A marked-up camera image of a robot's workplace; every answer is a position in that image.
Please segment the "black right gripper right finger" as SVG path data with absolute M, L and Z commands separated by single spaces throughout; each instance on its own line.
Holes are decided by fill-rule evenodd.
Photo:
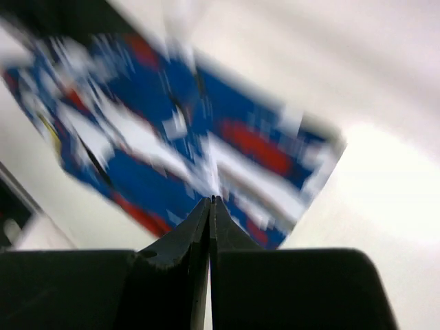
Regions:
M 351 248 L 266 250 L 210 205 L 215 329 L 396 329 L 376 267 Z

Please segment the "blue patterned trousers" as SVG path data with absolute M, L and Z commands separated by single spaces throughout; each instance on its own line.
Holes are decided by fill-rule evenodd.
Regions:
M 137 34 L 34 40 L 26 57 L 1 59 L 1 77 L 60 167 L 157 237 L 218 195 L 254 241 L 278 248 L 344 150 L 331 127 Z

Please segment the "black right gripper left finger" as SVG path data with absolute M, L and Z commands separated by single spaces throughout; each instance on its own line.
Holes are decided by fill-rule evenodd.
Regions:
M 1 255 L 2 329 L 190 329 L 206 269 L 203 198 L 140 251 L 47 250 Z

